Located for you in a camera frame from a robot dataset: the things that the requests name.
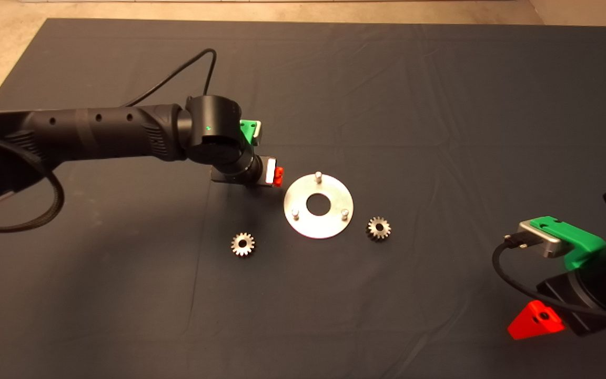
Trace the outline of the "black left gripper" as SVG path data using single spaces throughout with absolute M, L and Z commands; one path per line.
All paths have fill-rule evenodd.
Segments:
M 283 166 L 277 166 L 274 156 L 250 155 L 226 165 L 211 167 L 211 180 L 243 186 L 281 187 Z

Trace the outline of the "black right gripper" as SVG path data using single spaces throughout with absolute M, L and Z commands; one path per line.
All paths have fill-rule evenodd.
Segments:
M 570 305 L 606 311 L 606 249 L 580 268 L 558 274 L 537 285 L 541 295 Z M 530 301 L 507 327 L 514 340 L 565 331 L 555 310 L 539 300 Z

